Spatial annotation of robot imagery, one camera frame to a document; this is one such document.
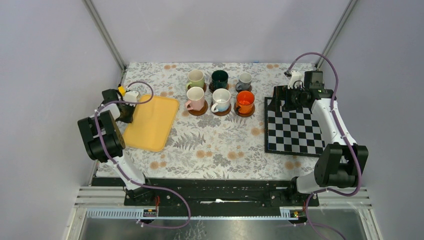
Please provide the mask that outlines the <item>yellow tray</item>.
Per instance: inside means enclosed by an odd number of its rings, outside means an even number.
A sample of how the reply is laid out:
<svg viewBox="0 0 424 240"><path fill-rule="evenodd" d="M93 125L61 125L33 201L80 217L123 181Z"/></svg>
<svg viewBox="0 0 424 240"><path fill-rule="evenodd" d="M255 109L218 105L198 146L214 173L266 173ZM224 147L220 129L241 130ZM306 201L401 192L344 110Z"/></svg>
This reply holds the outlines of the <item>yellow tray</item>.
<svg viewBox="0 0 424 240"><path fill-rule="evenodd" d="M128 147L160 152L166 145L174 119L179 110L177 99L149 94L140 98L133 114L133 121L123 132L123 139Z"/></svg>

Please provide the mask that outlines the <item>orange mug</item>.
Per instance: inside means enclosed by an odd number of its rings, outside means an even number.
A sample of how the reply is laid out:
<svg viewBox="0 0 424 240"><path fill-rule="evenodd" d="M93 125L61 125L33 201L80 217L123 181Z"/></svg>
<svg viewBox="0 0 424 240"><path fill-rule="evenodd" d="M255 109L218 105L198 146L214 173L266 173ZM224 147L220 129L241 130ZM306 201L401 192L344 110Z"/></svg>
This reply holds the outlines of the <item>orange mug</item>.
<svg viewBox="0 0 424 240"><path fill-rule="evenodd" d="M235 104L241 106L241 109L239 110L241 113L247 113L251 110L251 104L254 104L255 96L250 91L241 91L236 96Z"/></svg>

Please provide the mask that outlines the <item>grey mug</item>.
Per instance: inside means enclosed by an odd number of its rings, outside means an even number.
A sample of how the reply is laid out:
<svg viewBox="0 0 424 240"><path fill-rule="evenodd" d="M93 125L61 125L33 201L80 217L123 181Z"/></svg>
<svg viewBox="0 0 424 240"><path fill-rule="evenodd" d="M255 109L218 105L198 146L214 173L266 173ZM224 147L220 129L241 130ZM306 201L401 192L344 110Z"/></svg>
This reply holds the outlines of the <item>grey mug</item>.
<svg viewBox="0 0 424 240"><path fill-rule="evenodd" d="M243 72L238 77L238 82L235 86L236 91L251 91L252 90L252 75L247 72Z"/></svg>

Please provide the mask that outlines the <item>brown wooden coaster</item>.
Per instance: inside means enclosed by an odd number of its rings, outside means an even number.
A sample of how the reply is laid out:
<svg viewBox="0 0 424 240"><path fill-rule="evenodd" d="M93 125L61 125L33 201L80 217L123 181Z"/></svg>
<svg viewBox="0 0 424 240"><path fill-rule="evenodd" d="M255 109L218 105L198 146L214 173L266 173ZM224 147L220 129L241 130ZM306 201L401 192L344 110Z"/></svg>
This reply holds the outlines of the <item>brown wooden coaster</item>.
<svg viewBox="0 0 424 240"><path fill-rule="evenodd" d="M256 110L256 107L255 107L255 104L254 103L251 104L251 105L249 105L249 106L251 107L251 109L247 113L241 113L240 112L240 109L241 109L241 107L243 107L243 105L237 105L236 104L233 107L233 110L234 110L234 112L235 112L236 115L238 115L240 117L243 117L243 118L248 118L248 117L252 116L255 113L255 110Z"/></svg>
<svg viewBox="0 0 424 240"><path fill-rule="evenodd" d="M201 115L203 115L203 114L205 114L205 113L207 112L208 107L209 107L209 105L208 105L208 103L205 101L205 102L204 102L204 105L203 105L203 107L202 107L202 109L201 109L201 110L188 110L188 112L189 112L191 115L193 115L193 116L201 116Z"/></svg>
<svg viewBox="0 0 424 240"><path fill-rule="evenodd" d="M227 115L227 114L229 114L230 112L231 112L231 109L232 109L232 105L231 104L229 104L229 107L225 110L225 111L217 111L217 108L216 108L216 106L217 106L217 104L213 104L212 106L211 106L211 108L210 108L210 110L211 110L211 112L214 114L214 115L216 115L216 116L225 116L225 115Z"/></svg>
<svg viewBox="0 0 424 240"><path fill-rule="evenodd" d="M188 83L186 85L186 89L187 89L187 93L200 93L200 92L204 93L207 90L207 86L206 86L205 83L203 84L202 87L194 86L194 85Z"/></svg>
<svg viewBox="0 0 424 240"><path fill-rule="evenodd" d="M209 89L209 91L210 91L211 93L213 93L213 92L215 91L215 88L214 88L214 85L213 85L213 83L212 83L212 82L211 82L211 83L209 83L209 85L208 85L208 89ZM228 90L228 89L229 89L229 84L228 84L228 83L226 84L226 87L225 87L224 89L226 89L226 90Z"/></svg>

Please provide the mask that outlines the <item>dark green mug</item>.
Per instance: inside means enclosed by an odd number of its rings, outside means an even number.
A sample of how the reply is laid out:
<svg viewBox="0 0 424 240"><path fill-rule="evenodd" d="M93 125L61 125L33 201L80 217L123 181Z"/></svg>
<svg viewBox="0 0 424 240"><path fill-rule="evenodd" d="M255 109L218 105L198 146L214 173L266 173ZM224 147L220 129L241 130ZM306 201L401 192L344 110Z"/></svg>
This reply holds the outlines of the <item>dark green mug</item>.
<svg viewBox="0 0 424 240"><path fill-rule="evenodd" d="M224 70L215 70L210 77L210 82L213 83L215 90L225 89L228 84L229 75Z"/></svg>

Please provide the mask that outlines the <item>pink white mug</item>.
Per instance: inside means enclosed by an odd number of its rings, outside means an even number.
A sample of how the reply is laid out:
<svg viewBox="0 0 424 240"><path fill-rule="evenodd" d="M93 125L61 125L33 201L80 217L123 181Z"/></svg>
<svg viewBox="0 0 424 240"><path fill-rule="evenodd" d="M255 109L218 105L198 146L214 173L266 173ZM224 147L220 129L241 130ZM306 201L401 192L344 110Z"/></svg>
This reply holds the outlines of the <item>pink white mug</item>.
<svg viewBox="0 0 424 240"><path fill-rule="evenodd" d="M191 87L186 96L188 101L185 103L187 111L200 111L205 105L205 92L201 87Z"/></svg>

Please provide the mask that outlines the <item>light green mug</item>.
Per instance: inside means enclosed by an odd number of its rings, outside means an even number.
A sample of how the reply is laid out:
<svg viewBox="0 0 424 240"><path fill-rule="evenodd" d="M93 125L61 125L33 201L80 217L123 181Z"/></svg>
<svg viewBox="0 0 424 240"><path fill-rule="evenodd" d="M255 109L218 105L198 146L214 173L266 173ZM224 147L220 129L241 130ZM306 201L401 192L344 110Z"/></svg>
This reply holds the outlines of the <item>light green mug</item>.
<svg viewBox="0 0 424 240"><path fill-rule="evenodd" d="M188 75L188 83L192 84L193 86L202 87L203 84L205 84L205 74L199 70L199 69L193 69L191 70Z"/></svg>

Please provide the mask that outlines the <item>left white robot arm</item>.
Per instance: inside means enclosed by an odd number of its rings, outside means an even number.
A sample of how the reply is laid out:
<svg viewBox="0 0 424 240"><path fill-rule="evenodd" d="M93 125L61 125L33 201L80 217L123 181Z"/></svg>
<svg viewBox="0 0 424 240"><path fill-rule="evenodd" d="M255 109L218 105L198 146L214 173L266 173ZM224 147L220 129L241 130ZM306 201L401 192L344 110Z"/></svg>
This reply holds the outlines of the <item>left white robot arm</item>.
<svg viewBox="0 0 424 240"><path fill-rule="evenodd" d="M115 170L124 182L126 197L137 199L148 206L155 200L155 192L146 184L145 175L139 172L124 153L126 144L117 122L131 123L138 94L125 100L117 89L102 92L103 101L94 114L77 121L77 126L88 156Z"/></svg>

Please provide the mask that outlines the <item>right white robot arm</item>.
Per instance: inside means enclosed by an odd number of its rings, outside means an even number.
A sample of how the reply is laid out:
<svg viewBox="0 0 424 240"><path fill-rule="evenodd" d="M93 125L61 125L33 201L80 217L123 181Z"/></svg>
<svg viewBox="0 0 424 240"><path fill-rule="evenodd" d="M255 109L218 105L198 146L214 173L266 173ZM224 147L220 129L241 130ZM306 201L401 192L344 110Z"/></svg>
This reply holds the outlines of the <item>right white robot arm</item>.
<svg viewBox="0 0 424 240"><path fill-rule="evenodd" d="M338 110L336 91L326 89L323 72L311 70L301 73L288 70L285 75L290 82L276 86L268 108L285 111L308 108L318 122L325 143L312 173L295 177L295 187L287 191L287 201L293 206L301 205L307 194L336 188L355 188L355 195L362 184L362 172L369 151L358 145L347 130Z"/></svg>

